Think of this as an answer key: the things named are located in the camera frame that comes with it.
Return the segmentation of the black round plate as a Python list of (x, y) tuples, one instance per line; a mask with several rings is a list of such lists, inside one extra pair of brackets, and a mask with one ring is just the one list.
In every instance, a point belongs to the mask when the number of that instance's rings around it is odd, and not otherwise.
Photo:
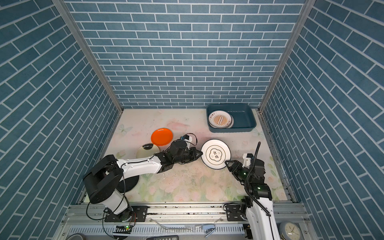
[(120, 181), (118, 183), (116, 189), (120, 193), (127, 193), (127, 192), (131, 191), (138, 184), (139, 179), (140, 179), (139, 176), (124, 179), (123, 181)]

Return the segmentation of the cream plate green edge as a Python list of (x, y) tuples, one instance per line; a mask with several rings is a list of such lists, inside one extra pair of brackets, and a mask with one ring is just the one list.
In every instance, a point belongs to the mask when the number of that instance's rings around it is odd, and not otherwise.
[(141, 146), (136, 152), (136, 158), (149, 158), (160, 152), (160, 148), (152, 143)]

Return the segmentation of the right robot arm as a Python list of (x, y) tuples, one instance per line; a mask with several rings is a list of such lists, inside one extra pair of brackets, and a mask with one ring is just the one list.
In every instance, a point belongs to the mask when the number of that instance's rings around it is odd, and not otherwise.
[(265, 162), (258, 159), (261, 142), (254, 154), (245, 154), (244, 162), (226, 161), (229, 172), (244, 186), (246, 196), (240, 203), (240, 215), (246, 238), (252, 240), (279, 240), (280, 234), (273, 210), (270, 187), (265, 183)]

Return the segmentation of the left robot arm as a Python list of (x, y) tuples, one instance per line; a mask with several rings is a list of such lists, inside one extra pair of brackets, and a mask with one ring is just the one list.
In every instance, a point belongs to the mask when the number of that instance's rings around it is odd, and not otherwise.
[(158, 174), (171, 170), (175, 164), (188, 164), (198, 160), (202, 151), (187, 140), (176, 140), (164, 151), (148, 158), (122, 160), (114, 155), (103, 157), (83, 176), (91, 204), (103, 204), (106, 222), (127, 222), (134, 218), (133, 207), (125, 194), (130, 180), (140, 175)]

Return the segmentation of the white plate clover emblem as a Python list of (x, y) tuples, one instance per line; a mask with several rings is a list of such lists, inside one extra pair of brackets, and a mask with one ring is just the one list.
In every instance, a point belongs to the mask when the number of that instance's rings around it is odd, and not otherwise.
[(201, 156), (203, 163), (214, 170), (221, 170), (226, 167), (226, 161), (231, 159), (229, 146), (221, 140), (209, 140), (202, 146)]

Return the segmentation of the white plate orange sunburst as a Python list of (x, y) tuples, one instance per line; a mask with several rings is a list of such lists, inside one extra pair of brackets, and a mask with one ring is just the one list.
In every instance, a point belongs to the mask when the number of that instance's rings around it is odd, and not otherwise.
[(214, 111), (208, 116), (209, 125), (215, 129), (229, 129), (232, 128), (235, 120), (228, 112)]

